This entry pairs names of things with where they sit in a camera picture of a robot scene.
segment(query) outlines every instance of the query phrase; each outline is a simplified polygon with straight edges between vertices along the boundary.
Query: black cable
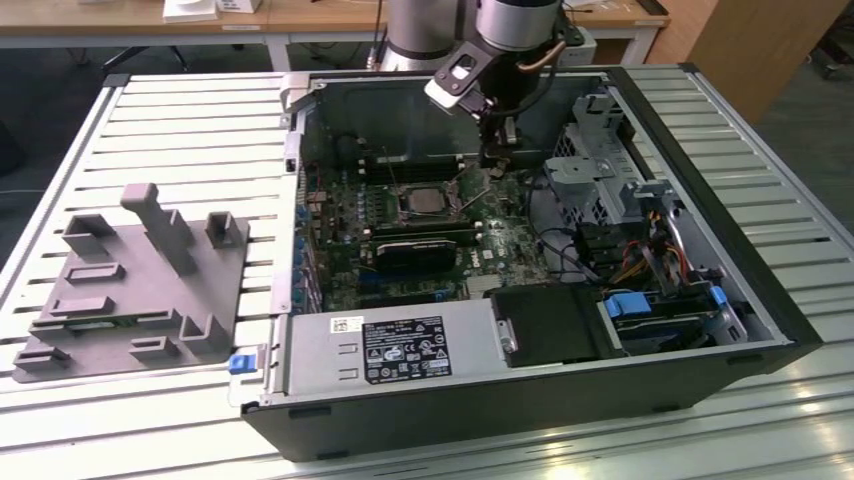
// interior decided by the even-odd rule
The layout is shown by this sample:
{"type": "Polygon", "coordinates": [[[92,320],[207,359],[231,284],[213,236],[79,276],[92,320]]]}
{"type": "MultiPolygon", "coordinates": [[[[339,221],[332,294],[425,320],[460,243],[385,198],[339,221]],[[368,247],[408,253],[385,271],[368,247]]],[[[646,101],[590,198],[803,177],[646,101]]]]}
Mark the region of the black cable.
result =
{"type": "Polygon", "coordinates": [[[536,102],[540,101],[548,90],[551,89],[551,85],[555,82],[555,76],[558,75],[558,61],[560,60],[560,55],[555,57],[551,62],[551,69],[548,71],[548,77],[546,78],[546,83],[536,89],[536,91],[524,97],[524,100],[519,103],[516,108],[511,108],[510,110],[503,110],[500,112],[491,112],[490,117],[500,120],[502,118],[514,117],[523,113],[528,108],[534,106],[536,102]]]}
{"type": "Polygon", "coordinates": [[[383,38],[379,39],[379,46],[381,51],[373,52],[373,63],[376,65],[383,64],[383,59],[385,58],[385,50],[388,50],[388,46],[385,45],[385,39],[388,38],[388,25],[383,28],[383,38]]]}
{"type": "Polygon", "coordinates": [[[546,235],[548,232],[560,232],[560,233],[566,233],[567,235],[570,235],[572,231],[568,228],[551,227],[551,228],[547,228],[546,230],[543,230],[542,232],[539,232],[539,234],[540,235],[546,235]]]}
{"type": "Polygon", "coordinates": [[[356,54],[359,53],[359,50],[361,49],[361,43],[359,42],[356,43],[356,48],[353,49],[352,53],[349,54],[349,57],[347,57],[347,60],[344,60],[343,62],[337,62],[335,61],[335,59],[332,59],[331,57],[328,57],[327,55],[324,55],[323,53],[317,52],[313,49],[313,44],[303,44],[303,43],[297,43],[297,45],[308,52],[311,53],[311,59],[316,62],[324,63],[325,65],[331,66],[335,69],[341,69],[347,67],[347,64],[352,61],[352,59],[356,57],[356,54]]]}
{"type": "Polygon", "coordinates": [[[379,40],[379,20],[381,16],[383,16],[383,0],[379,0],[379,2],[376,2],[376,23],[373,24],[373,46],[371,47],[373,50],[373,55],[376,55],[376,52],[377,52],[376,41],[379,40]]]}
{"type": "Polygon", "coordinates": [[[566,266],[563,265],[563,257],[566,255],[566,249],[572,246],[572,242],[567,243],[566,246],[560,249],[560,271],[566,272],[566,266]]]}
{"type": "Polygon", "coordinates": [[[536,228],[534,227],[534,220],[531,220],[531,198],[534,197],[534,190],[536,188],[538,179],[539,179],[539,175],[535,175],[534,178],[531,179],[531,188],[528,189],[528,197],[526,201],[526,211],[527,211],[528,225],[531,227],[531,231],[534,232],[534,235],[536,236],[538,240],[543,243],[543,246],[548,250],[551,250],[551,252],[555,253],[558,257],[560,257],[562,261],[566,260],[567,262],[570,262],[572,266],[590,279],[590,281],[595,283],[603,283],[602,278],[592,272],[592,270],[590,270],[590,268],[584,266],[584,264],[576,258],[572,258],[571,256],[568,256],[564,251],[558,250],[558,248],[543,239],[543,233],[550,230],[546,229],[542,232],[538,232],[536,228]]]}

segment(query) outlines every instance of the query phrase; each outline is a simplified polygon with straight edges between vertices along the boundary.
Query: aluminum extrusion table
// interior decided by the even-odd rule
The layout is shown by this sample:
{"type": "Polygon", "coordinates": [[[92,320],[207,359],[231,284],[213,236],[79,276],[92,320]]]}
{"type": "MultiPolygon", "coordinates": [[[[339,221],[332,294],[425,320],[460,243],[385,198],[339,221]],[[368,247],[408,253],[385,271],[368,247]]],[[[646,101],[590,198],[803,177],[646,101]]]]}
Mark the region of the aluminum extrusion table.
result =
{"type": "MultiPolygon", "coordinates": [[[[4,473],[851,478],[854,239],[699,74],[674,67],[638,67],[630,74],[824,338],[823,348],[687,410],[309,464],[283,460],[241,422],[228,403],[224,364],[17,384],[12,360],[68,250],[57,229],[72,212],[99,212],[113,224],[133,221],[112,206],[128,182],[157,182],[161,202],[188,220],[213,210],[251,219],[235,343],[268,337],[280,74],[137,76],[103,89],[0,275],[4,473]]],[[[639,150],[648,154],[642,144],[639,150]]]]}

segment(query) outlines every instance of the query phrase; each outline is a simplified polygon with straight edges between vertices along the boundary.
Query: warning label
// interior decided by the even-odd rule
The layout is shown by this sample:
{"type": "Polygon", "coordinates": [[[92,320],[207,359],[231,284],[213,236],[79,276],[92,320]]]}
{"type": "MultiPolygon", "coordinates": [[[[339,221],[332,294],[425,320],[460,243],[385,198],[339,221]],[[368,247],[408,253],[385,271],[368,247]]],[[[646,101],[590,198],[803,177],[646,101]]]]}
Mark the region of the warning label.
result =
{"type": "Polygon", "coordinates": [[[361,325],[365,379],[372,385],[451,375],[442,317],[361,325]]]}

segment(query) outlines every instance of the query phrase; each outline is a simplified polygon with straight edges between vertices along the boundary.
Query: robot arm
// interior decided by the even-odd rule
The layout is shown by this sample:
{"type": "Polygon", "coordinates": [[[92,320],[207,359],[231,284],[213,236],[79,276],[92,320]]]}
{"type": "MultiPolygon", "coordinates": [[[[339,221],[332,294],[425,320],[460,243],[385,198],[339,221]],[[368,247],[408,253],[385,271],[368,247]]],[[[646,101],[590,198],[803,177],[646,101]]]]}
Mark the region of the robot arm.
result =
{"type": "Polygon", "coordinates": [[[460,108],[480,128],[483,166],[516,144],[515,118],[542,98],[567,45],[583,43],[560,0],[482,0],[476,34],[439,67],[424,91],[447,111],[460,108]]]}

